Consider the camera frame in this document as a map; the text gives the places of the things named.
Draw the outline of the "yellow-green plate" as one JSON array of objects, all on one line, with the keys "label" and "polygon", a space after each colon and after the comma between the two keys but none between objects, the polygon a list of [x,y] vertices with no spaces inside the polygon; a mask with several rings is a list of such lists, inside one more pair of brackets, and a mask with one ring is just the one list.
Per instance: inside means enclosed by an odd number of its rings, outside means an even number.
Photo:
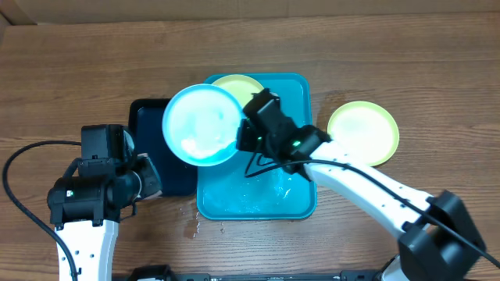
[{"label": "yellow-green plate", "polygon": [[329,118],[327,132],[369,166],[389,160],[397,151],[400,140],[394,117],[369,101],[351,101],[337,108]]},{"label": "yellow-green plate", "polygon": [[264,89],[264,86],[257,80],[241,74],[223,76],[212,84],[228,91],[237,99],[242,108],[253,99],[253,94],[258,94]]}]

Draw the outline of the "light blue plate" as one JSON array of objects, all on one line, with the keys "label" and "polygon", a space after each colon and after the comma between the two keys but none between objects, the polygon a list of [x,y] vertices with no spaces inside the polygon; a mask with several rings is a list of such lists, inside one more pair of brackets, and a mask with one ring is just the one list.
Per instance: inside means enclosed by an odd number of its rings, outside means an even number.
[{"label": "light blue plate", "polygon": [[242,120],[242,107],[232,94],[213,84],[195,84],[168,102],[162,116],[162,135],[183,162],[215,166],[237,153]]}]

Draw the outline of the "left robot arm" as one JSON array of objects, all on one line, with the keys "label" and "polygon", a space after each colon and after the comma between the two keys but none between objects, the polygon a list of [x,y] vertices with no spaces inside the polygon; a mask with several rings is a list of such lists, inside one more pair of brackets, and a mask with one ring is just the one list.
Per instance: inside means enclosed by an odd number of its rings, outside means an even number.
[{"label": "left robot arm", "polygon": [[151,159],[138,154],[122,125],[85,126],[81,157],[48,192],[61,280],[110,280],[120,213],[158,197],[163,185]]}]

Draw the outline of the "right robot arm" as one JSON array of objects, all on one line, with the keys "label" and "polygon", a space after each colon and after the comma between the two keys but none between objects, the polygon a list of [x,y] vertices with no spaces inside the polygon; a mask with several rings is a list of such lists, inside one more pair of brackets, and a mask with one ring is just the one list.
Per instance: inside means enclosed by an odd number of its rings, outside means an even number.
[{"label": "right robot arm", "polygon": [[375,280],[462,280],[486,245],[463,201],[452,192],[435,197],[362,164],[313,125],[298,127],[265,88],[252,94],[237,136],[237,148],[329,187],[377,220],[398,243],[398,253]]}]

